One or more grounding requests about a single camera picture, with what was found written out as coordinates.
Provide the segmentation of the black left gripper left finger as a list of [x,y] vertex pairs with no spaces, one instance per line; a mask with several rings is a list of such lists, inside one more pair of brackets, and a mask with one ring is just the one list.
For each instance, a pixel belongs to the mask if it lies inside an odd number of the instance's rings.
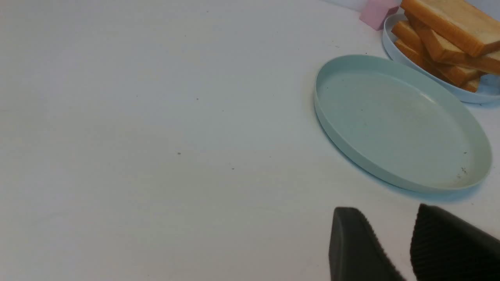
[[332,281],[404,281],[364,214],[336,207],[329,247]]

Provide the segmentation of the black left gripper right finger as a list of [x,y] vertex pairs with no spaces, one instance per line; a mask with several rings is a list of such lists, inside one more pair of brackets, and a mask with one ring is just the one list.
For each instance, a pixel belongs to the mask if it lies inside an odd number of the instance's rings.
[[418,207],[410,245],[411,265],[419,281],[498,281],[497,238],[439,208]]

